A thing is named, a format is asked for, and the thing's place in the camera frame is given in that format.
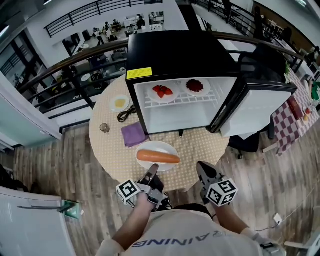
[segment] purple cloth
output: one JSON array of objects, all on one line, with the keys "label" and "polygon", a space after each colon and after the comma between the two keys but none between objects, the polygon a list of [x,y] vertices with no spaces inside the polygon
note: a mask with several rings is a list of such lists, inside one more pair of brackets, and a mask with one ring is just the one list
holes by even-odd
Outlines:
[{"label": "purple cloth", "polygon": [[124,139],[124,145],[128,148],[138,145],[149,138],[149,136],[145,135],[140,122],[122,127],[121,132]]}]

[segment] wire rack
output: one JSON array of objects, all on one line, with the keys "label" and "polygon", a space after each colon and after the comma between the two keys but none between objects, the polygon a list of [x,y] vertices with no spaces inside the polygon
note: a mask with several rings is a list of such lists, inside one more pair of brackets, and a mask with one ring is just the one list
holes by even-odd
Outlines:
[{"label": "wire rack", "polygon": [[145,93],[144,102],[145,102],[144,104],[145,109],[164,107],[164,106],[174,106],[174,105],[181,105],[181,104],[199,103],[199,102],[213,102],[214,107],[219,106],[219,102],[213,90],[209,91],[209,93],[206,96],[202,96],[202,97],[194,97],[185,92],[181,92],[179,93],[179,96],[175,100],[169,103],[163,103],[163,104],[152,101],[151,98],[148,96],[148,94]]}]

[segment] black fridge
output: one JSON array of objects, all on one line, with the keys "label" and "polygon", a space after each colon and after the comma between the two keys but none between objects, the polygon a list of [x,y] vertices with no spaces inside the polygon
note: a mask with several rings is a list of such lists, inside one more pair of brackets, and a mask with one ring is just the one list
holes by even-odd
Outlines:
[{"label": "black fridge", "polygon": [[206,31],[130,35],[126,67],[146,134],[199,127],[223,136],[257,132],[296,90],[273,78],[252,79],[252,70],[245,72]]}]

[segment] power outlet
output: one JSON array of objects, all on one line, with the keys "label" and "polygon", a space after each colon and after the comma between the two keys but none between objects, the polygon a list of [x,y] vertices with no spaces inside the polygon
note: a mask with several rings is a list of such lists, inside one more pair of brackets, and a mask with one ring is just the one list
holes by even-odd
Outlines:
[{"label": "power outlet", "polygon": [[281,216],[279,215],[279,213],[276,213],[276,214],[274,215],[273,219],[274,219],[274,221],[275,221],[275,223],[276,223],[277,225],[280,225],[280,224],[282,223],[282,218],[281,218]]}]

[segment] black cable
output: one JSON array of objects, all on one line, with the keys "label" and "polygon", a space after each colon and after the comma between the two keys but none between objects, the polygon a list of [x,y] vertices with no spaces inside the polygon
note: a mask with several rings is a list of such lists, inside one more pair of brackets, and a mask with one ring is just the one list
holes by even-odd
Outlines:
[{"label": "black cable", "polygon": [[131,114],[135,114],[137,113],[135,105],[132,105],[128,111],[123,111],[121,113],[118,114],[118,121],[119,123],[123,123],[124,121],[127,120],[127,118],[131,115]]},{"label": "black cable", "polygon": [[270,226],[270,227],[267,227],[267,228],[261,229],[261,230],[255,230],[255,232],[261,232],[261,231],[264,231],[264,230],[271,230],[271,229],[274,229],[274,228],[278,227],[279,225],[280,225],[280,222],[278,222],[278,224],[275,225],[275,226]]}]

